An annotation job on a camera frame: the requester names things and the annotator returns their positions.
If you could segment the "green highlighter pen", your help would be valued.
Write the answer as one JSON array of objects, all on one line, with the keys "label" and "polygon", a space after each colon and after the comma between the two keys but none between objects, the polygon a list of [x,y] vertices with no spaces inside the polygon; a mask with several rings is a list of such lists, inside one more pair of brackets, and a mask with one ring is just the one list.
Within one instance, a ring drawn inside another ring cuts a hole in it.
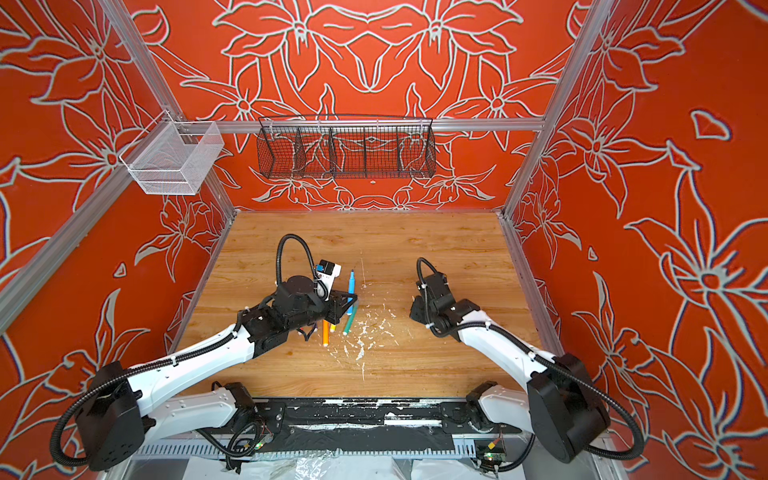
[{"label": "green highlighter pen", "polygon": [[350,313],[350,315],[348,316],[349,318],[348,318],[348,320],[347,320],[347,322],[346,322],[346,324],[345,324],[345,326],[344,326],[344,330],[343,330],[343,335],[344,335],[344,336],[348,336],[348,335],[349,335],[349,333],[350,333],[350,331],[351,331],[351,329],[352,329],[352,326],[353,326],[353,324],[354,324],[354,321],[355,321],[355,319],[356,319],[356,316],[357,316],[358,307],[359,307],[359,305],[357,305],[357,304],[356,304],[356,305],[355,305],[355,306],[352,308],[352,310],[351,310],[351,313]]}]

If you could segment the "blue highlighter pen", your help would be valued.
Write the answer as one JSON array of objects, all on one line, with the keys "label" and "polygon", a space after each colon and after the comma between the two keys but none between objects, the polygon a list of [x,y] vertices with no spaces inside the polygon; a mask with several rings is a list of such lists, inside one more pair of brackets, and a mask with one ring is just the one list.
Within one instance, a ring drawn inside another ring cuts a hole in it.
[{"label": "blue highlighter pen", "polygon": [[[356,279],[355,279],[355,272],[354,269],[350,271],[349,274],[349,282],[348,282],[348,293],[353,294],[355,293],[355,286],[356,286]],[[350,308],[347,310],[346,315],[351,316],[352,315],[353,307],[350,306]]]}]

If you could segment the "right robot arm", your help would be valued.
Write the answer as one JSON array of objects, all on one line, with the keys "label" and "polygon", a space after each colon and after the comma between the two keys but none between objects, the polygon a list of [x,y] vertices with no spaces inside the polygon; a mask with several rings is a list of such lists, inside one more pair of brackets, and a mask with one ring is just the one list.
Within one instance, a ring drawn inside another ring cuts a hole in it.
[{"label": "right robot arm", "polygon": [[[470,400],[482,419],[533,434],[562,463],[582,452],[618,461],[636,459],[644,452],[646,441],[639,424],[593,383],[580,359],[541,350],[500,326],[475,303],[457,301],[441,272],[420,273],[417,288],[412,320],[437,338],[451,337],[480,352],[525,389],[521,395],[491,382],[473,392]],[[631,444],[623,450],[593,444],[611,426],[611,413],[623,419],[632,435]]]}]

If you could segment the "orange highlighter pen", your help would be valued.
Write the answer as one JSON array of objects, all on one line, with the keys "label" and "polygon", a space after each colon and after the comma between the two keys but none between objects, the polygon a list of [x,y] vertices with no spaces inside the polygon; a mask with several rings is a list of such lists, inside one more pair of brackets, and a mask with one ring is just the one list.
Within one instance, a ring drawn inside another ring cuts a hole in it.
[{"label": "orange highlighter pen", "polygon": [[330,323],[326,320],[322,321],[322,345],[324,347],[329,346],[330,340]]}]

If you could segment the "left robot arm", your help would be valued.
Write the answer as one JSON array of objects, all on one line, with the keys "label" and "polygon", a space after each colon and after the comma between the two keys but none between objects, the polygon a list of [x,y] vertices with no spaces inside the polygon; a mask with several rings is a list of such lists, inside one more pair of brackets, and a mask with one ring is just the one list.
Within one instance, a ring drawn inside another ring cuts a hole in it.
[{"label": "left robot arm", "polygon": [[258,305],[238,312],[234,324],[174,354],[124,368],[101,368],[87,390],[59,417],[49,452],[55,463],[104,471],[136,452],[148,433],[161,428],[157,410],[190,386],[282,345],[291,332],[309,338],[307,327],[332,324],[357,295],[322,280],[292,276]]}]

